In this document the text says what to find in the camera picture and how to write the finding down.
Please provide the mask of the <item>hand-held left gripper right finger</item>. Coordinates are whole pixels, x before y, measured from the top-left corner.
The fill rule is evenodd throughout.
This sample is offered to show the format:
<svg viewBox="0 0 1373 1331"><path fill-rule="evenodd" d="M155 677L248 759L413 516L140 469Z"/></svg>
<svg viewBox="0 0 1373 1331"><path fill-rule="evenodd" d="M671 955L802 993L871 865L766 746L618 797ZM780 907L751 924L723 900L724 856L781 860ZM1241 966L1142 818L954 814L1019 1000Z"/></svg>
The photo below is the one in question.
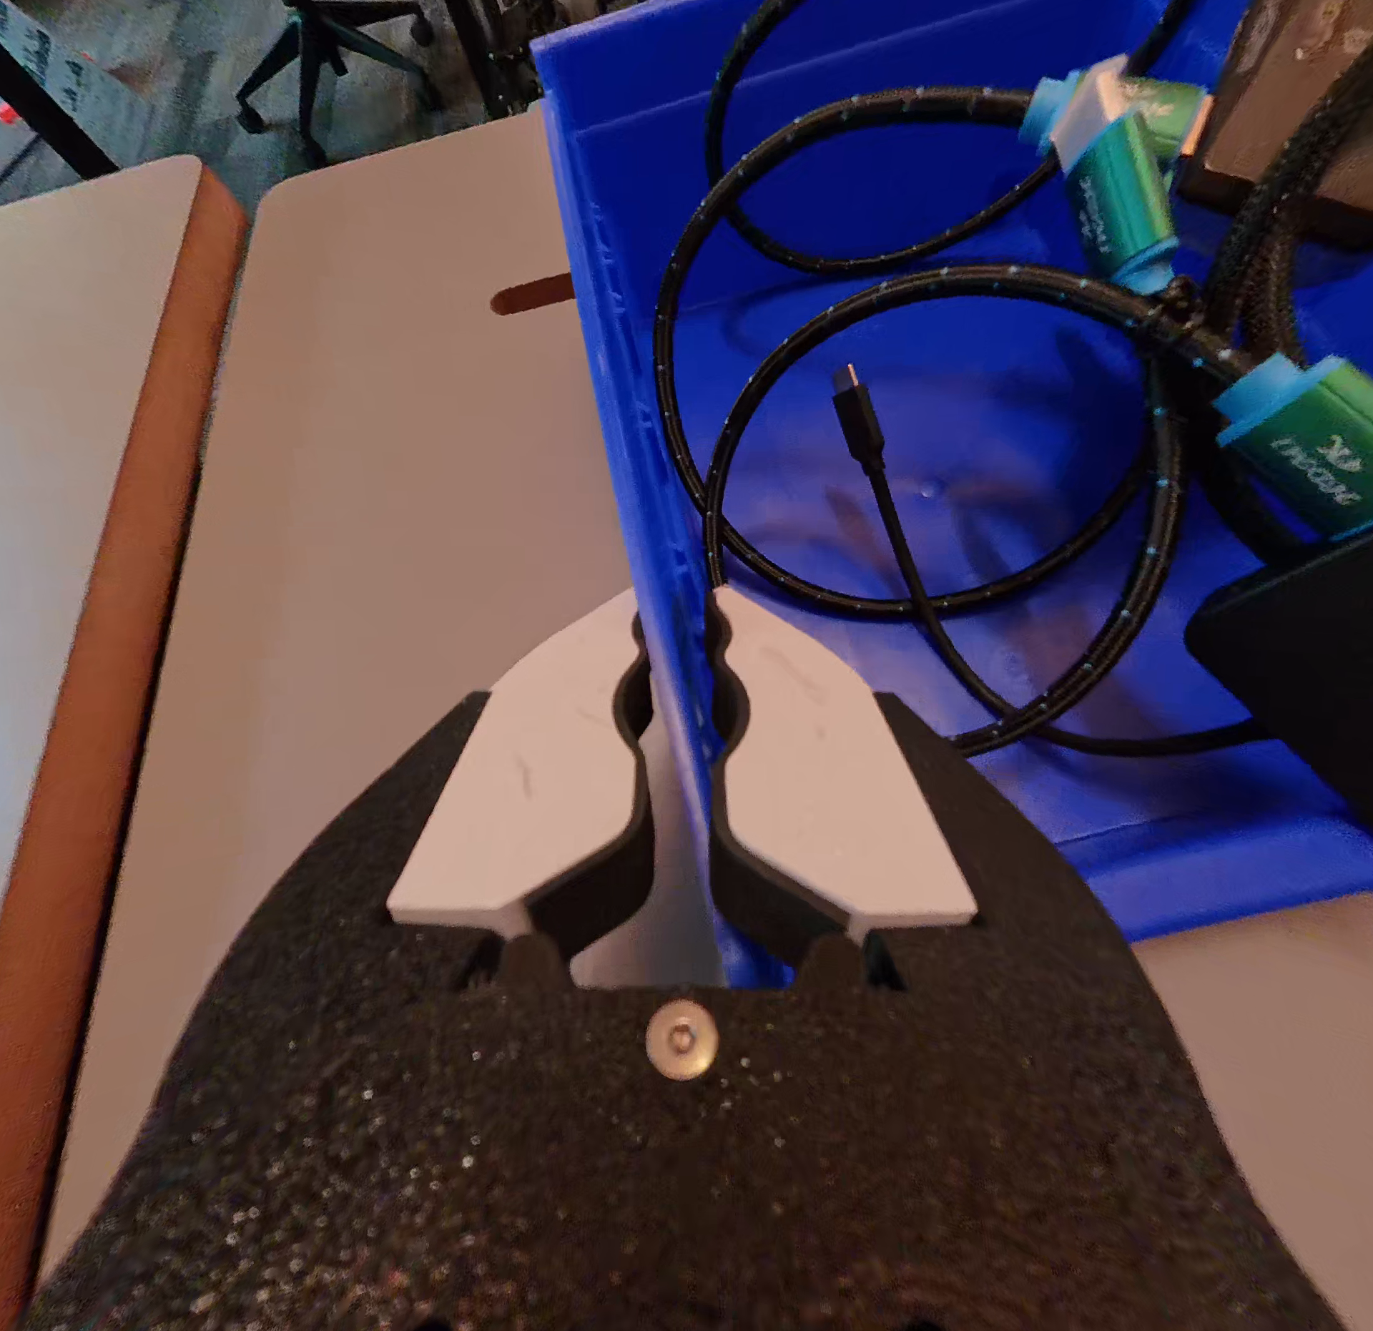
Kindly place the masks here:
<svg viewBox="0 0 1373 1331"><path fill-rule="evenodd" d="M969 926L971 884L867 679L728 584L709 594L709 643L726 922L791 968L827 936Z"/></svg>

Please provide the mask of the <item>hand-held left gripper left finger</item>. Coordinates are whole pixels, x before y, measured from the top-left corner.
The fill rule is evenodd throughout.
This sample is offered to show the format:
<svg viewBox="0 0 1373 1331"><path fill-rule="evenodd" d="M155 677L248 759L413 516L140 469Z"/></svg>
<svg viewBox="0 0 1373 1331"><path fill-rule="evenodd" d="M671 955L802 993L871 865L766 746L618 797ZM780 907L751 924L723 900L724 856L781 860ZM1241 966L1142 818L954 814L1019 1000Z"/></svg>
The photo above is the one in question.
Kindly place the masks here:
<svg viewBox="0 0 1373 1331"><path fill-rule="evenodd" d="M656 822L650 658L633 588L576 619L481 710L388 913L407 926L550 938L565 960L647 903Z"/></svg>

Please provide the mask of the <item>blue plastic bin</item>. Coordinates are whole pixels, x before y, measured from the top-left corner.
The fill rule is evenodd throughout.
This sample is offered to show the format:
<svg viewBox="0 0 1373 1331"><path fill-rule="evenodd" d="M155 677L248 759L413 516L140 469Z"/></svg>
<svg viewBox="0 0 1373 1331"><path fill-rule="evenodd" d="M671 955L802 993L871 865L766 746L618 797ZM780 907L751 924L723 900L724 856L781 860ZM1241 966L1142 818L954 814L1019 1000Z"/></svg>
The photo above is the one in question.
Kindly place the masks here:
<svg viewBox="0 0 1373 1331"><path fill-rule="evenodd" d="M542 39L536 62L578 309L633 583L668 725L685 767L705 877L713 679L702 520L662 436L652 319L662 275L707 197L715 77L764 0L654 0ZM812 0L751 60L728 114L738 161L802 114L890 87L1032 87L1131 51L1169 0ZM1159 62L1214 85L1251 0L1199 0ZM895 125L808 148L745 195L774 237L808 252L907 246L985 207L1036 165L1013 127ZM1370 370L1370 256L1307 250L1302 328L1315 357ZM1061 180L939 258L1083 271ZM730 224L696 260L677 328L679 393L705 474L751 374L865 281L800 275ZM876 396L903 526L933 592L990 583L1063 545L1104 503L1148 433L1142 370L1119 334L1040 303L943 300L867 321L783 376L742 442L728 516L778 564L850 594L901 592L869 482L833 408L856 362ZM1146 507L1047 583L950 621L971 662L1023 704L1108 619L1142 545ZM1194 484L1167 588L1121 666L1064 727L1146 738L1226 725L1245 708L1194 660L1184 630L1205 598L1258 560ZM911 622L819 615L730 564L730 583L816 634L869 685L958 734L987 712ZM1370 831L1281 742L1195 757L1097 757L1021 742L977 767L1047 833L1131 939L1370 894Z"/></svg>

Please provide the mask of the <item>black square usb hub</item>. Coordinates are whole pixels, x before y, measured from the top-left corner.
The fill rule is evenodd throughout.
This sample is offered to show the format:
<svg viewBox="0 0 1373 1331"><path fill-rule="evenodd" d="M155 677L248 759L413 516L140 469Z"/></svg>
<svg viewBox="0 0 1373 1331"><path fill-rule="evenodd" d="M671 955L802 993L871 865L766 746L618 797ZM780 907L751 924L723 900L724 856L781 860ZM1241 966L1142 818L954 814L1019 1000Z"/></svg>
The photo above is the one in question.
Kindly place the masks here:
<svg viewBox="0 0 1373 1331"><path fill-rule="evenodd" d="M1214 590L1188 651L1370 826L1372 531Z"/></svg>

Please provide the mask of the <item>black office chair base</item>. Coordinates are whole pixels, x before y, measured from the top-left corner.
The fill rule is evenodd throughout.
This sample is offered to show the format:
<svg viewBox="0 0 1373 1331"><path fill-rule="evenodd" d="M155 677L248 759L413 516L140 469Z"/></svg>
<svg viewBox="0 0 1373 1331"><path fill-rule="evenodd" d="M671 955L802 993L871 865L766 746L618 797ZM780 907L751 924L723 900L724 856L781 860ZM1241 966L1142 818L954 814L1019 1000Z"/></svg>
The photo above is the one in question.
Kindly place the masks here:
<svg viewBox="0 0 1373 1331"><path fill-rule="evenodd" d="M409 55L392 49L366 30L396 19L409 21L411 38L421 47L436 41L436 28L417 0L282 0L288 24L267 51L250 77L236 89L236 117L250 134L263 134L267 121L254 104L254 96L291 64L301 68L297 133L310 169L329 165L328 152L316 138L314 115L320 91L320 74L331 66L347 76L347 51L375 64L404 72L424 112L443 110L442 93L432 76Z"/></svg>

